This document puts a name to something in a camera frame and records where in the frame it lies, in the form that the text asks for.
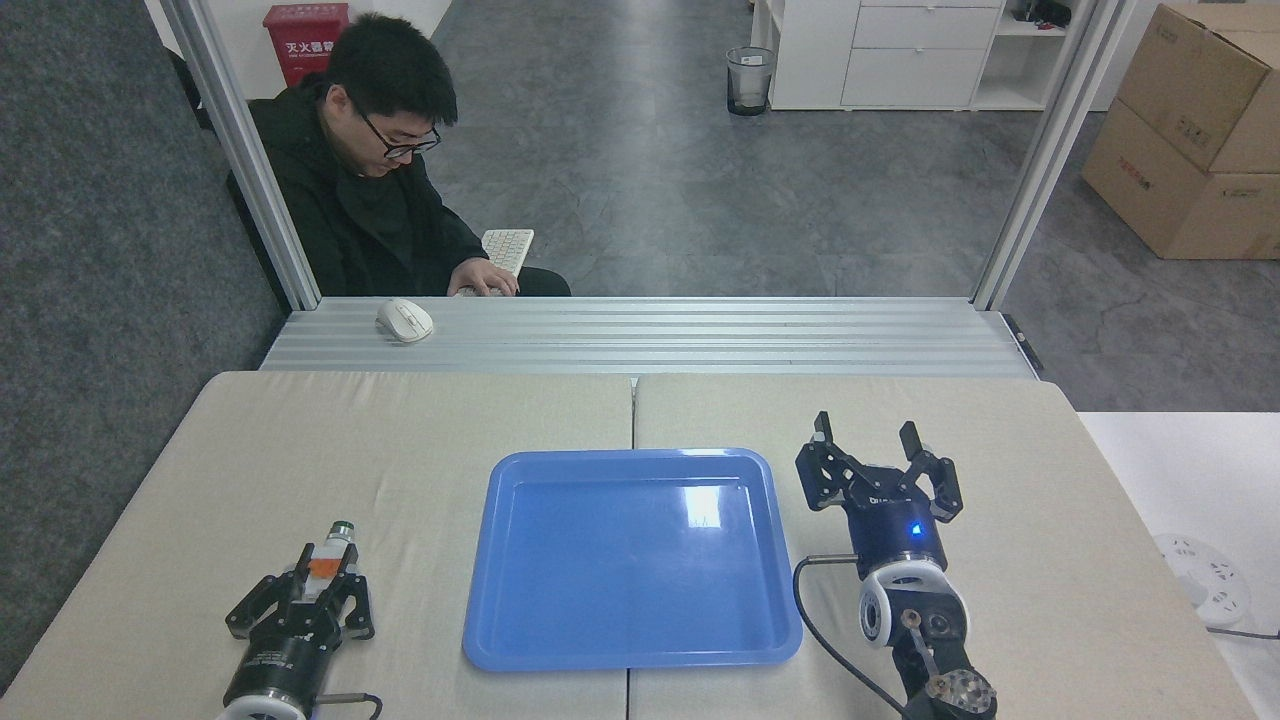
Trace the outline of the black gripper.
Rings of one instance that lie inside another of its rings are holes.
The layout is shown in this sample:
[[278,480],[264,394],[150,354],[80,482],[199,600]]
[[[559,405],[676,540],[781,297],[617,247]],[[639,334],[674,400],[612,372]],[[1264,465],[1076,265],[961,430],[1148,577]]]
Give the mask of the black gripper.
[[328,623],[266,621],[256,626],[269,609],[287,618],[288,605],[302,600],[311,559],[312,546],[305,544],[292,568],[264,575],[227,615],[229,633],[248,639],[250,646],[223,697],[224,708],[239,705],[242,714],[311,714],[340,638],[365,641],[374,635],[370,583],[356,568],[356,546],[346,547],[321,591]]
[[[812,438],[795,460],[812,511],[847,502],[847,528],[861,579],[906,560],[923,559],[941,570],[948,568],[934,519],[951,523],[963,511],[955,462],[925,447],[914,421],[905,421],[899,437],[909,465],[900,480],[881,482],[884,495],[876,495],[874,486],[860,482],[867,478],[867,466],[832,441],[827,411],[817,414]],[[918,486],[920,475],[931,482],[931,497]]]

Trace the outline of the person's hand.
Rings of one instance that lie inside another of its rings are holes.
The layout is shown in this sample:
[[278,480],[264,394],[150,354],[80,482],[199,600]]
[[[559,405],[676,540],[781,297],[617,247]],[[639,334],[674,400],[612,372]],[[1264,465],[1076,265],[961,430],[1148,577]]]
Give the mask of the person's hand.
[[462,288],[471,288],[477,296],[489,296],[494,290],[507,297],[520,292],[517,275],[488,258],[468,258],[453,269],[445,295],[456,296]]

